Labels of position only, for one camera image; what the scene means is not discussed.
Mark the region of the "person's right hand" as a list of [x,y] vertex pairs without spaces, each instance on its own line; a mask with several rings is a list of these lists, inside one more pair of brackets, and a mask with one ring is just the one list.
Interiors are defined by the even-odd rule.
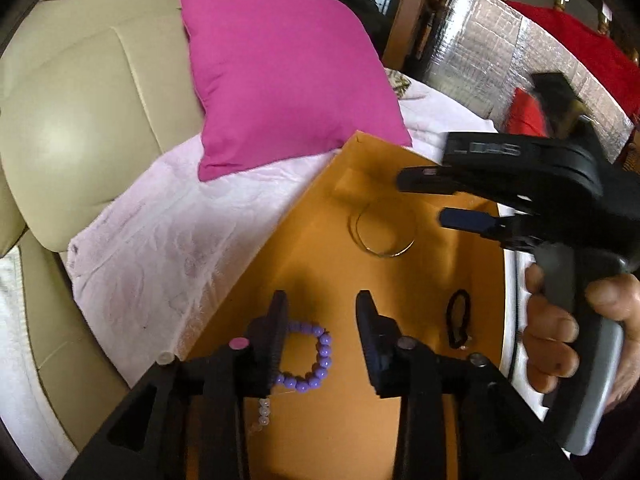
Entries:
[[[540,393],[552,392],[562,378],[578,371],[579,356],[570,344],[579,335],[578,322],[544,296],[544,272],[532,264],[525,271],[527,325],[522,343],[527,354],[529,385]],[[606,408],[625,402],[639,381],[639,280],[632,274],[590,283],[585,297],[594,312],[624,326],[623,351]]]

